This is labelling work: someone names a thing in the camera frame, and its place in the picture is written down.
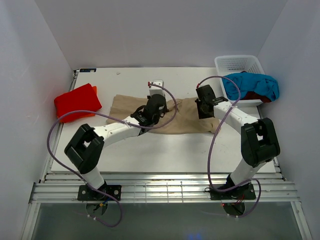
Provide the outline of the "beige t shirt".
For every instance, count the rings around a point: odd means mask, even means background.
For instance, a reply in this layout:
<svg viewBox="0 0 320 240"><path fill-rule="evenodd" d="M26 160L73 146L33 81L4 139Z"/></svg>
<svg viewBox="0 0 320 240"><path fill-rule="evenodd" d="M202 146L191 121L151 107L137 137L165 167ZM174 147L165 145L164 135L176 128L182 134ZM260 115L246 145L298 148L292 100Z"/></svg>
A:
<svg viewBox="0 0 320 240"><path fill-rule="evenodd" d="M164 135L181 135L196 133L215 133L219 119L215 117L200 119L198 116L196 98L176 99L178 112L167 125L152 129L150 132ZM117 94L113 98L109 116L123 120L132 114L138 107L147 103L146 98L138 98Z"/></svg>

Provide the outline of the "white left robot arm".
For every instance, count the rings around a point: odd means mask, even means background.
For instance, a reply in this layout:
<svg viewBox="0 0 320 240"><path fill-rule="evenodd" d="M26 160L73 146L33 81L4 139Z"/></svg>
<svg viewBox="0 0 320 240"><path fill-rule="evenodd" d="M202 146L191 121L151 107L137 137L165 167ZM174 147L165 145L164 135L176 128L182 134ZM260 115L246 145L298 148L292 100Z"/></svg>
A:
<svg viewBox="0 0 320 240"><path fill-rule="evenodd" d="M147 103L123 119L103 126L81 125L64 149L65 155L93 188L106 193L106 181L98 170L103 148L131 137L138 137L154 127L167 110L164 95L153 94Z"/></svg>

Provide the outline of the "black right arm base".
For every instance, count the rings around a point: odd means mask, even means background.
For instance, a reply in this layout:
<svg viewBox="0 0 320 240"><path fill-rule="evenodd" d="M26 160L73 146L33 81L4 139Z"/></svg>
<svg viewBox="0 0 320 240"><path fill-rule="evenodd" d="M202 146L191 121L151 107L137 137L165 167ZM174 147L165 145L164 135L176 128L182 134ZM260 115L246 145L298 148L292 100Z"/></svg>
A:
<svg viewBox="0 0 320 240"><path fill-rule="evenodd" d="M205 193L210 194L211 200L255 200L256 194L254 187L251 183L247 183L243 186L239 186L236 189L226 191L226 192L217 192L206 187L204 189Z"/></svg>

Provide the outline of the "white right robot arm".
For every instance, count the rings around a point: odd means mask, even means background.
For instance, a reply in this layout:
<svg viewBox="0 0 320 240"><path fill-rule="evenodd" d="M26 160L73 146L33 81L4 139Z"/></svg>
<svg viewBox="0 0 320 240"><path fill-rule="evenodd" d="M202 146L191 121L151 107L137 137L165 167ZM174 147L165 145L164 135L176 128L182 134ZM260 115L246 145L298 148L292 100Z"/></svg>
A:
<svg viewBox="0 0 320 240"><path fill-rule="evenodd" d="M280 145L271 119L251 116L238 109L225 97L216 97L210 85L196 88L198 117L215 117L221 124L228 124L240 134L241 160L230 173L224 185L216 187L209 184L210 197L213 200L244 198L254 200L252 179L268 162L277 157Z"/></svg>

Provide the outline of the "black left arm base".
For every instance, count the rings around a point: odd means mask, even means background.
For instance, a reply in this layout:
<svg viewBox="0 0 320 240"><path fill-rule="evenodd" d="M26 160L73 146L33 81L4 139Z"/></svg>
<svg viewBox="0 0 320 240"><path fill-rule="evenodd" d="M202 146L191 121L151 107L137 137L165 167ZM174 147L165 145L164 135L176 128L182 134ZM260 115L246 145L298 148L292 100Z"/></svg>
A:
<svg viewBox="0 0 320 240"><path fill-rule="evenodd" d="M118 201L121 200L122 186L121 185L106 185L99 191L104 192ZM87 185L80 185L77 194L78 201L104 201L109 197L105 194L92 190Z"/></svg>

